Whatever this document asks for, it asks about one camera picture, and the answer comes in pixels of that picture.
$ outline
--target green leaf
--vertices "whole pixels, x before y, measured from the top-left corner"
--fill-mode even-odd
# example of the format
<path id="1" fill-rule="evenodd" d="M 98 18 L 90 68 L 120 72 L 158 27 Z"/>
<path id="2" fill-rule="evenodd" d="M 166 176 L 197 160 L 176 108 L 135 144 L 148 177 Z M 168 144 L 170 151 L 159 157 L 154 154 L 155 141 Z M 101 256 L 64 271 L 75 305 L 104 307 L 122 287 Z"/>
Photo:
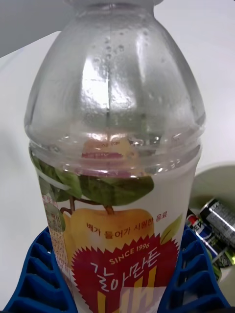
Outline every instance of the green leaf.
<path id="1" fill-rule="evenodd" d="M 57 188 L 53 185 L 50 185 L 50 192 L 49 193 L 50 193 L 52 200 L 54 200 L 56 202 L 67 201 L 70 198 L 68 191 L 62 190 L 62 189 Z"/>
<path id="2" fill-rule="evenodd" d="M 43 178 L 41 178 L 40 176 L 38 177 L 38 179 L 39 179 L 41 193 L 43 196 L 45 196 L 51 190 L 50 184 L 47 181 L 45 181 Z"/>
<path id="3" fill-rule="evenodd" d="M 41 171 L 48 177 L 52 178 L 53 180 L 56 180 L 58 182 L 61 182 L 58 178 L 57 174 L 55 173 L 55 168 L 51 165 L 46 164 L 43 161 L 40 162 Z"/>
<path id="4" fill-rule="evenodd" d="M 65 219 L 59 209 L 51 203 L 45 205 L 48 226 L 56 232 L 65 231 Z"/>
<path id="5" fill-rule="evenodd" d="M 177 234 L 181 225 L 181 221 L 182 221 L 182 214 L 164 230 L 160 238 L 161 245 L 166 244 L 169 240 L 171 240 Z"/>
<path id="6" fill-rule="evenodd" d="M 55 173 L 57 174 L 60 181 L 64 185 L 67 185 L 70 187 L 70 189 L 66 191 L 67 193 L 69 193 L 70 195 L 72 195 L 78 199 L 82 197 L 80 180 L 79 180 L 79 176 L 77 174 L 70 173 L 70 172 L 62 172 L 58 169 L 55 169 Z"/>
<path id="7" fill-rule="evenodd" d="M 154 188 L 151 177 L 97 178 L 80 176 L 82 194 L 104 206 L 127 205 L 147 195 Z"/>

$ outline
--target water droplet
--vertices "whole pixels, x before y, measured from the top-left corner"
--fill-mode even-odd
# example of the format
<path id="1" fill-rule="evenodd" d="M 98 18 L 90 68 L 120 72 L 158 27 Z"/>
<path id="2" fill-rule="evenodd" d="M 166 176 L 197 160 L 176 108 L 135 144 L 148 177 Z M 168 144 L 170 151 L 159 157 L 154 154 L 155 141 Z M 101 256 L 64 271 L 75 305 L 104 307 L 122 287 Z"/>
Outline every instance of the water droplet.
<path id="1" fill-rule="evenodd" d="M 99 59 L 99 58 L 94 58 L 94 62 L 95 62 L 95 63 L 99 63 L 99 62 L 100 62 L 100 59 Z"/>
<path id="2" fill-rule="evenodd" d="M 119 51 L 120 51 L 120 52 L 123 52 L 123 51 L 124 51 L 124 46 L 123 46 L 123 45 L 119 45 L 118 48 L 119 48 Z"/>
<path id="3" fill-rule="evenodd" d="M 59 149 L 57 146 L 54 146 L 54 145 L 51 145 L 51 146 L 49 147 L 49 149 L 50 149 L 51 151 L 53 151 L 53 152 L 56 152 L 56 153 L 60 152 L 60 149 Z"/>
<path id="4" fill-rule="evenodd" d="M 148 95 L 150 99 L 154 99 L 154 94 L 152 92 L 150 92 Z"/>

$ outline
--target apple stem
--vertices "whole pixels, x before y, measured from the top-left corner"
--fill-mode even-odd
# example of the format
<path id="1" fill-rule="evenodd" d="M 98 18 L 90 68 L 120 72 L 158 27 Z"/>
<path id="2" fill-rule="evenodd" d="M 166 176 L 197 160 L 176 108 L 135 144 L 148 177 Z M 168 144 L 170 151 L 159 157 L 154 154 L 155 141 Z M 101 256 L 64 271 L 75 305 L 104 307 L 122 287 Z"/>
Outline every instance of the apple stem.
<path id="1" fill-rule="evenodd" d="M 70 196 L 70 208 L 71 208 L 71 214 L 75 211 L 75 205 L 74 205 L 75 198 L 73 196 Z"/>
<path id="2" fill-rule="evenodd" d="M 68 212 L 70 215 L 72 215 L 72 210 L 71 209 L 67 209 L 66 207 L 62 207 L 60 209 L 60 212 L 63 214 L 64 212 Z"/>
<path id="3" fill-rule="evenodd" d="M 113 215 L 114 214 L 114 209 L 111 206 L 106 205 L 104 208 L 107 211 L 108 215 Z"/>

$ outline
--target white surface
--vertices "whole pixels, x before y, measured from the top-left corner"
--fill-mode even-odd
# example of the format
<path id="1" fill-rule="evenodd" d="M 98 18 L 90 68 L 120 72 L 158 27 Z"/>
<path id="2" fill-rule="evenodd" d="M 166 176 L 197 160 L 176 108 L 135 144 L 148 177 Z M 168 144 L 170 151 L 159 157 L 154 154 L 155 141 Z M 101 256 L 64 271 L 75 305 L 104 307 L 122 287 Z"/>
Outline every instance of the white surface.
<path id="1" fill-rule="evenodd" d="M 235 2 L 164 0 L 155 9 L 186 56 L 204 98 L 207 128 L 199 168 L 235 160 Z M 57 34 L 0 59 L 0 310 L 26 252 L 46 226 L 23 119 L 38 68 Z"/>

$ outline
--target bottle label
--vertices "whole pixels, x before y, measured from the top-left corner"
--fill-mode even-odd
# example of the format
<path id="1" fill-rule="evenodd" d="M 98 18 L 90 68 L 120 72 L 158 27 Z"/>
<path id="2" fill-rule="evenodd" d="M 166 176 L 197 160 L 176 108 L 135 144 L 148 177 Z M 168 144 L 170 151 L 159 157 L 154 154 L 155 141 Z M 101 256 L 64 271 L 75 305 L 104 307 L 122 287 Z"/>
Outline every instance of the bottle label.
<path id="1" fill-rule="evenodd" d="M 155 312 L 177 263 L 196 162 L 177 181 L 160 180 L 133 166 L 139 160 L 129 142 L 101 144 L 97 153 L 97 143 L 88 142 L 83 157 L 120 154 L 139 169 L 95 177 L 61 171 L 31 153 L 55 257 L 78 310 Z"/>

